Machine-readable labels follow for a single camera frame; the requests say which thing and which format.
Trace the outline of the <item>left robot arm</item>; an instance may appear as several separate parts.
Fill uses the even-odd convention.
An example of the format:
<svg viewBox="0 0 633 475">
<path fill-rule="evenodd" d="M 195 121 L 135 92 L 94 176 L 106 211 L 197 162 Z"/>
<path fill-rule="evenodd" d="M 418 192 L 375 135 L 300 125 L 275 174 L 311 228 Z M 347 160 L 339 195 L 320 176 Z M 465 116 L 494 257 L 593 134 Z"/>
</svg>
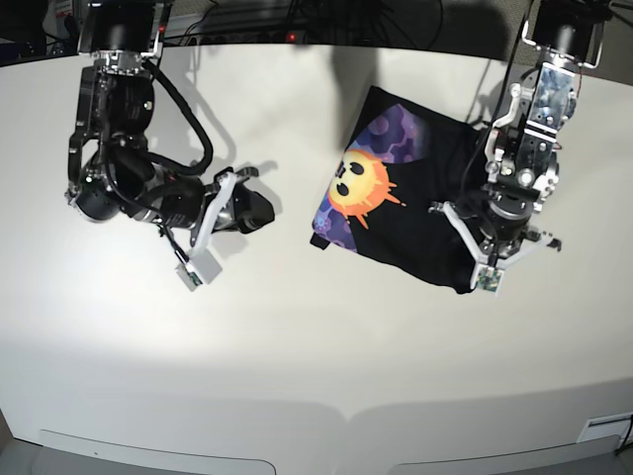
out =
<svg viewBox="0 0 633 475">
<path fill-rule="evenodd" d="M 536 250 L 561 250 L 558 238 L 530 221 L 558 186 L 558 135 L 574 116 L 583 71 L 599 64 L 611 17 L 607 1 L 529 2 L 515 41 L 538 60 L 518 81 L 503 82 L 457 198 L 430 207 L 459 234 L 475 278 L 504 274 Z"/>
</svg>

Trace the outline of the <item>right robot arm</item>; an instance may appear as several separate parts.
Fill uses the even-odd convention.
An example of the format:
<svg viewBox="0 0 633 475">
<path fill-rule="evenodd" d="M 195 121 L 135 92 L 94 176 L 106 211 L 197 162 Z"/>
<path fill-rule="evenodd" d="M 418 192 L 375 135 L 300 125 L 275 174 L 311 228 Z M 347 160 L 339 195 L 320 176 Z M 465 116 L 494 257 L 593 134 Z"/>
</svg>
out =
<svg viewBox="0 0 633 475">
<path fill-rule="evenodd" d="M 93 57 L 83 68 L 69 138 L 65 192 L 86 220 L 103 223 L 120 213 L 157 227 L 188 263 L 215 233 L 253 233 L 275 219 L 273 205 L 249 189 L 252 166 L 221 170 L 206 184 L 214 147 L 190 105 L 160 68 L 169 1 L 92 1 L 77 50 Z M 160 84 L 198 137 L 203 155 L 186 165 L 149 150 L 145 132 Z M 184 250 L 174 230 L 190 233 Z"/>
</svg>

